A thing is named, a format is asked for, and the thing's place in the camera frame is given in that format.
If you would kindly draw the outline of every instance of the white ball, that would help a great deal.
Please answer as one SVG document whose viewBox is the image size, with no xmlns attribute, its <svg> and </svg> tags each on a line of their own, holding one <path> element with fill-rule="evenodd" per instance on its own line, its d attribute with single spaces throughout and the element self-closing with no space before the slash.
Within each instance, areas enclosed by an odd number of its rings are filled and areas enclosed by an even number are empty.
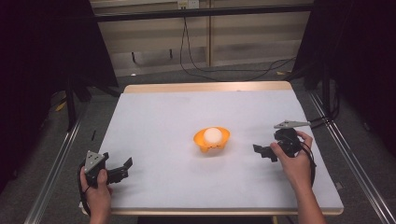
<svg viewBox="0 0 396 224">
<path fill-rule="evenodd" d="M 208 128 L 204 132 L 204 139 L 208 144 L 217 144 L 221 142 L 222 133 L 217 128 Z"/>
</svg>

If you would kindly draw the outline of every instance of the gray floor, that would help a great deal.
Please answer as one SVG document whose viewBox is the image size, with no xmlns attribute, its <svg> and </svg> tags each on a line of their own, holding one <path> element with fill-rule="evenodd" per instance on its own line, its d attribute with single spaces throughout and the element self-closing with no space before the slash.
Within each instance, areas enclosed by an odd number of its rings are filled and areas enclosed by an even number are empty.
<svg viewBox="0 0 396 224">
<path fill-rule="evenodd" d="M 231 69 L 264 69 L 268 63 L 242 64 L 227 66 Z M 292 68 L 292 63 L 285 65 L 277 71 L 287 71 Z M 199 76 L 209 76 L 220 80 L 246 80 L 257 77 L 260 73 L 235 73 L 221 72 L 217 74 L 204 73 L 190 70 L 190 73 Z M 282 76 L 271 72 L 255 80 L 279 80 Z M 183 71 L 149 74 L 136 77 L 119 77 L 120 88 L 128 84 L 164 83 L 164 82 L 207 82 L 206 78 L 191 76 Z M 308 92 L 304 90 L 301 79 L 292 81 L 296 95 L 302 104 L 308 119 L 318 117 L 318 112 L 312 105 Z M 77 168 L 84 158 L 86 151 L 98 151 L 106 133 L 112 113 L 118 99 L 105 95 L 92 89 L 92 100 L 87 105 L 85 116 L 73 145 L 70 148 L 64 168 L 60 172 L 53 192 L 45 206 L 45 212 L 40 217 L 40 223 L 88 223 L 88 218 L 78 210 Z M 350 147 L 361 162 L 363 169 L 371 178 L 380 194 L 386 199 L 390 210 L 396 210 L 396 181 L 394 170 L 396 159 L 383 147 L 375 133 L 367 132 L 363 126 L 363 119 L 359 117 L 354 108 L 342 98 L 341 111 L 336 119 L 342 133 L 345 135 Z M 66 110 L 49 111 L 41 132 L 40 141 L 30 160 L 20 169 L 18 179 L 10 181 L 0 195 L 0 223 L 23 223 L 26 219 L 43 182 L 46 180 L 59 148 L 66 136 L 67 114 Z M 333 182 L 341 182 L 343 189 L 339 194 L 345 206 L 342 215 L 327 217 L 329 223 L 381 223 L 377 213 L 368 201 L 355 176 L 351 173 L 347 163 L 334 143 L 325 126 L 316 128 L 314 136 L 320 152 Z M 136 217 L 113 217 L 111 223 L 136 223 Z M 284 217 L 279 217 L 279 223 L 288 223 Z"/>
</svg>

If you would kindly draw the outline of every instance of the person's left hand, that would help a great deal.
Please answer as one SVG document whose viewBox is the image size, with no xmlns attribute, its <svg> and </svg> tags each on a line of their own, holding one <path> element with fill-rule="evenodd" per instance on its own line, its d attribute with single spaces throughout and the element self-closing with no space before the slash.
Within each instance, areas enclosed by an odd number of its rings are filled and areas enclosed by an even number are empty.
<svg viewBox="0 0 396 224">
<path fill-rule="evenodd" d="M 90 223 L 108 223 L 111 214 L 112 189 L 107 186 L 107 171 L 102 169 L 97 177 L 98 188 L 88 186 L 84 167 L 79 172 L 81 188 L 85 191 L 88 206 L 91 209 Z"/>
</svg>

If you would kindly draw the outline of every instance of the black curtain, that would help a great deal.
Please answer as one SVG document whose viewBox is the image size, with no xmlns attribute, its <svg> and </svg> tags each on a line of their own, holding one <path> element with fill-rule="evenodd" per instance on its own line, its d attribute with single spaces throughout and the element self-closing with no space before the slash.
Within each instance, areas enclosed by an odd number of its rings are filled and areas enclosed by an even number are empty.
<svg viewBox="0 0 396 224">
<path fill-rule="evenodd" d="M 329 3 L 334 1 L 315 1 Z M 294 69 L 318 61 L 305 73 L 305 86 L 314 89 L 327 66 L 340 92 L 396 156 L 396 1 L 337 4 L 311 13 Z"/>
<path fill-rule="evenodd" d="M 89 85 L 81 77 L 118 86 L 97 23 L 69 20 L 87 16 L 88 0 L 0 2 L 0 191 L 34 148 L 50 97 L 69 77 L 80 88 Z"/>
</svg>

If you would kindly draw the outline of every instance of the wrist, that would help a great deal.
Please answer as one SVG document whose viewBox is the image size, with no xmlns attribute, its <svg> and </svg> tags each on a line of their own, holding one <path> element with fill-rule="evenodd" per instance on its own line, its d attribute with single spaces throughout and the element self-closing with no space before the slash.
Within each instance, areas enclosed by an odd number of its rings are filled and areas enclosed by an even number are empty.
<svg viewBox="0 0 396 224">
<path fill-rule="evenodd" d="M 91 214 L 90 224 L 107 224 L 109 223 L 110 213 Z"/>
<path fill-rule="evenodd" d="M 294 189 L 294 193 L 296 196 L 298 195 L 306 195 L 306 194 L 314 194 L 311 185 L 308 184 L 296 184 L 292 186 Z"/>
</svg>

